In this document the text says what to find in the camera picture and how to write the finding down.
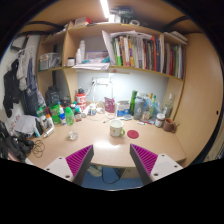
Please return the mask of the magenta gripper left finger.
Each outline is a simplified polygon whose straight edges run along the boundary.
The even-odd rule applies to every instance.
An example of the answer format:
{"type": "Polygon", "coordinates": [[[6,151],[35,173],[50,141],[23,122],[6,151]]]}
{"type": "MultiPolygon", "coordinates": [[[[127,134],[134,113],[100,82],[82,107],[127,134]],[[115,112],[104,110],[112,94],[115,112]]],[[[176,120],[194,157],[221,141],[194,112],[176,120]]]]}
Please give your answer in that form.
{"type": "Polygon", "coordinates": [[[93,155],[93,146],[89,145],[67,157],[57,157],[45,170],[81,186],[93,155]]]}

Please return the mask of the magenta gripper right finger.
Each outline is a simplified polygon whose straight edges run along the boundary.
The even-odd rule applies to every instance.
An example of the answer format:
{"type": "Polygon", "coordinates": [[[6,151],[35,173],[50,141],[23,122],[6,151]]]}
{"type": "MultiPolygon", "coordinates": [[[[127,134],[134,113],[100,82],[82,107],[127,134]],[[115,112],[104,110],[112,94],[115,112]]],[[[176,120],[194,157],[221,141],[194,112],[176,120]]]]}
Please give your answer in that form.
{"type": "Polygon", "coordinates": [[[135,163],[144,185],[182,169],[177,162],[166,154],[155,154],[145,148],[131,144],[130,155],[135,163]]]}

